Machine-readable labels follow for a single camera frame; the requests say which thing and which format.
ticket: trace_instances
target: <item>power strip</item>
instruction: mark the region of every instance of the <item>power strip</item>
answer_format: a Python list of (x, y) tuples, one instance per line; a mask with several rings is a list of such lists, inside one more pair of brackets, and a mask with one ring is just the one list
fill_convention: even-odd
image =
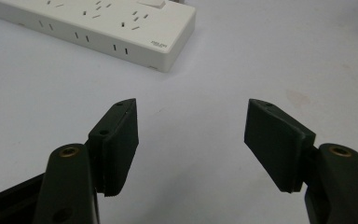
[(167, 0), (0, 0), (0, 18), (168, 72), (196, 9)]

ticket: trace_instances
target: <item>power strip switch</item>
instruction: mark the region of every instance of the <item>power strip switch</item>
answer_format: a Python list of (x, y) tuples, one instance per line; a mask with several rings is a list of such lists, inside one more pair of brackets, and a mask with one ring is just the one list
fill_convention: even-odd
[(196, 9), (167, 0), (0, 0), (0, 19), (168, 72)]

